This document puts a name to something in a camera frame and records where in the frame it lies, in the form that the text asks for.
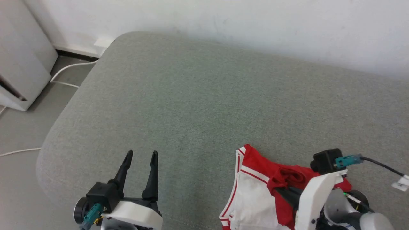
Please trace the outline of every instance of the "white cabinet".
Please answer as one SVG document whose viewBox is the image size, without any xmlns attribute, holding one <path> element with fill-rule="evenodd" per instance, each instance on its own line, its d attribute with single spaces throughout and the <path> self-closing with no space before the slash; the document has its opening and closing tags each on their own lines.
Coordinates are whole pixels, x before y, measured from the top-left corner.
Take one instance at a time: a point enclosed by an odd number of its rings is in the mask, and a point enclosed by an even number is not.
<svg viewBox="0 0 409 230">
<path fill-rule="evenodd" d="M 57 56 L 21 0 L 0 1 L 0 105 L 26 111 L 50 81 Z"/>
</svg>

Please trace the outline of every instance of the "white cable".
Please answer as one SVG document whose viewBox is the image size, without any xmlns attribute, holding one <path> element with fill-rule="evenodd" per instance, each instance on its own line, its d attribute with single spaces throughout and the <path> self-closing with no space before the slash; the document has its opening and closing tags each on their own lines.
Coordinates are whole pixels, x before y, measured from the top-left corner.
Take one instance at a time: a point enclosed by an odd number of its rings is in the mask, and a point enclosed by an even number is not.
<svg viewBox="0 0 409 230">
<path fill-rule="evenodd" d="M 362 204 L 362 201 L 356 199 L 355 197 L 349 195 L 348 193 L 346 193 L 345 195 L 346 195 L 346 197 L 347 197 L 348 199 L 350 199 L 350 200 L 352 200 L 352 201 L 355 201 L 355 202 L 358 203 L 358 204 Z"/>
<path fill-rule="evenodd" d="M 72 87 L 75 87 L 75 88 L 79 88 L 79 86 L 69 84 L 69 83 L 65 83 L 65 82 L 61 82 L 61 81 L 52 81 L 51 83 L 57 83 L 57 84 L 65 85 L 65 86 L 72 86 Z"/>
<path fill-rule="evenodd" d="M 17 150 L 17 151 L 13 151 L 13 152 L 9 152 L 9 153 L 0 154 L 0 157 L 1 157 L 1 156 L 6 156 L 6 155 L 10 155 L 10 154 L 13 154 L 13 153 L 21 153 L 21 152 L 27 152 L 27 151 L 33 151 L 33 150 L 40 150 L 40 149 L 41 149 L 41 148 Z"/>
<path fill-rule="evenodd" d="M 64 68 L 60 69 L 60 70 L 51 78 L 51 81 L 50 81 L 50 82 L 53 82 L 54 79 L 55 79 L 62 71 L 66 70 L 66 69 L 68 69 L 68 68 L 70 68 L 70 67 L 78 66 L 78 65 L 90 65 L 90 64 L 97 63 L 97 61 L 98 61 L 98 60 L 93 61 L 93 62 L 77 63 L 77 64 L 72 64 L 72 65 L 65 66 Z"/>
<path fill-rule="evenodd" d="M 78 65 L 90 65 L 90 64 L 94 64 L 96 63 L 98 60 L 93 61 L 93 62 L 86 62 L 86 63 L 77 63 L 77 64 L 72 64 L 72 65 L 68 65 L 65 66 L 64 68 L 60 69 L 50 80 L 51 83 L 57 83 L 57 84 L 62 84 L 65 86 L 72 86 L 72 87 L 76 87 L 79 88 L 79 86 L 73 85 L 73 84 L 69 84 L 69 83 L 65 83 L 65 82 L 61 82 L 61 81 L 54 81 L 54 79 L 64 70 L 72 67 L 72 66 L 78 66 Z M 4 106 L 4 108 L 2 110 L 0 110 L 0 115 L 2 114 L 2 112 L 6 109 L 7 107 Z M 17 150 L 17 151 L 13 151 L 13 152 L 9 152 L 9 153 L 3 153 L 0 154 L 0 157 L 2 156 L 6 156 L 6 155 L 10 155 L 10 154 L 14 154 L 14 153 L 21 153 L 21 152 L 27 152 L 27 151 L 34 151 L 34 150 L 40 150 L 41 148 L 32 148 L 32 149 L 22 149 L 22 150 Z"/>
<path fill-rule="evenodd" d="M 6 110 L 7 107 L 4 106 L 2 110 L 0 110 L 0 115 L 3 113 L 4 110 Z"/>
</svg>

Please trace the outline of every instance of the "gray floor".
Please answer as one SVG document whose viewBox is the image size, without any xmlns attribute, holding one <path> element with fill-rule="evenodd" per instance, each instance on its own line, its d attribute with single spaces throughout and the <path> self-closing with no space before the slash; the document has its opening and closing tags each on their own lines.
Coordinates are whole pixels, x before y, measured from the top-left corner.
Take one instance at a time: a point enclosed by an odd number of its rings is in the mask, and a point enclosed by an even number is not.
<svg viewBox="0 0 409 230">
<path fill-rule="evenodd" d="M 60 56 L 51 75 L 62 67 L 85 62 Z M 68 68 L 58 81 L 80 85 L 93 65 Z M 49 129 L 77 89 L 48 84 L 27 112 L 6 109 L 0 115 L 0 154 L 41 147 Z M 0 228 L 74 230 L 78 225 L 71 210 L 48 200 L 36 178 L 38 151 L 0 157 Z"/>
</svg>

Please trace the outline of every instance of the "teal connector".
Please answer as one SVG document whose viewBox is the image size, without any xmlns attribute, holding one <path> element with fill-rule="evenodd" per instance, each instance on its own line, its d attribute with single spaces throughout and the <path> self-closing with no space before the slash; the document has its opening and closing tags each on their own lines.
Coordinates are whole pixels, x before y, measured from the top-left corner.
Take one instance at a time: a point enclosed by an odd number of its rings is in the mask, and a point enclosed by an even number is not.
<svg viewBox="0 0 409 230">
<path fill-rule="evenodd" d="M 350 165 L 360 164 L 364 160 L 361 159 L 361 154 L 355 154 L 350 156 L 338 157 L 335 159 L 335 163 L 338 169 L 345 168 Z"/>
<path fill-rule="evenodd" d="M 101 217 L 103 207 L 100 204 L 94 204 L 87 215 L 84 217 L 84 221 L 79 226 L 80 230 L 90 230 L 94 222 Z"/>
</svg>

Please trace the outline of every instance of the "white label tag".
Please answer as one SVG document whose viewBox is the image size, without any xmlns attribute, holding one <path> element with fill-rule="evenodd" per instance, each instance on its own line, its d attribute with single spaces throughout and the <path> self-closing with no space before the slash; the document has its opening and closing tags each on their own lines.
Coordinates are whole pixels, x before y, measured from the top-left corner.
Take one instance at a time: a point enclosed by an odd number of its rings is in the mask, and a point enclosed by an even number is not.
<svg viewBox="0 0 409 230">
<path fill-rule="evenodd" d="M 406 192 L 409 188 L 409 176 L 404 175 L 398 182 L 393 183 L 392 187 Z"/>
</svg>

